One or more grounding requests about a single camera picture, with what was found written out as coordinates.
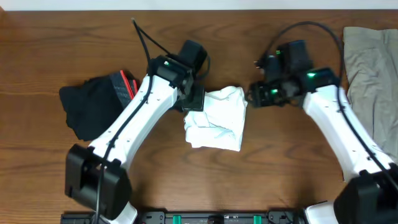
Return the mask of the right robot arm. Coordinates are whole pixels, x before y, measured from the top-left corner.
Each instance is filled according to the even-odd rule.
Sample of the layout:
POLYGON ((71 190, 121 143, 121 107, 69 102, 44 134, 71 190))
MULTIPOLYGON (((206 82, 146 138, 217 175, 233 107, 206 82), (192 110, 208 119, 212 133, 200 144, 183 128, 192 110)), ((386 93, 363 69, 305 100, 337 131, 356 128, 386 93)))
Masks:
POLYGON ((254 82, 248 100, 256 108, 300 100, 338 159, 346 186, 335 200, 305 208, 304 223, 397 223, 397 164, 369 137, 331 69, 254 82))

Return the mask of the white t-shirt with print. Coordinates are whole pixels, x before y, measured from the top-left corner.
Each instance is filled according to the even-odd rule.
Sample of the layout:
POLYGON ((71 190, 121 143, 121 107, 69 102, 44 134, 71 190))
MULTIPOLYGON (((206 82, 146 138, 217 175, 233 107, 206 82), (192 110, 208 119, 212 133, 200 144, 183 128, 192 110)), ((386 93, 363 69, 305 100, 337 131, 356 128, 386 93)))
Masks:
POLYGON ((193 148, 213 147, 239 152, 246 117, 244 90, 227 86, 205 93, 203 111, 184 117, 185 140, 193 148))

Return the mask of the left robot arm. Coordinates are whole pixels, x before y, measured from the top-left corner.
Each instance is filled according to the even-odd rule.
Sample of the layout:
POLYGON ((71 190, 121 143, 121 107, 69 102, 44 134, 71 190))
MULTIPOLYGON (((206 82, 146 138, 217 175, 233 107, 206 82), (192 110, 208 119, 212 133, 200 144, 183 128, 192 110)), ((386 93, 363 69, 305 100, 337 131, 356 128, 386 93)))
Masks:
POLYGON ((137 150, 162 115, 178 106, 202 110, 204 89, 197 80, 208 56, 160 55, 115 122, 88 147, 75 144, 66 158, 65 193, 92 212, 64 213, 60 223, 135 223, 129 168, 137 150))

